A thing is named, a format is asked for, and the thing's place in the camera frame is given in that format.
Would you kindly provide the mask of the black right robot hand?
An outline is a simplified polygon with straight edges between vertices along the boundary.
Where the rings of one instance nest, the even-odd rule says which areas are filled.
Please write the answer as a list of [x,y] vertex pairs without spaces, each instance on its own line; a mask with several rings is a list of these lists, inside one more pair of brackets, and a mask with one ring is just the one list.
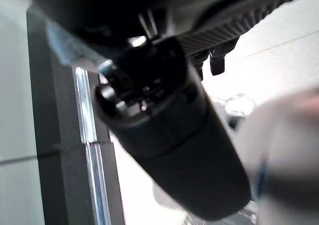
[[61,64],[103,76],[94,107],[184,209],[208,221],[251,199],[247,174],[201,84],[240,36],[293,0],[32,0]]

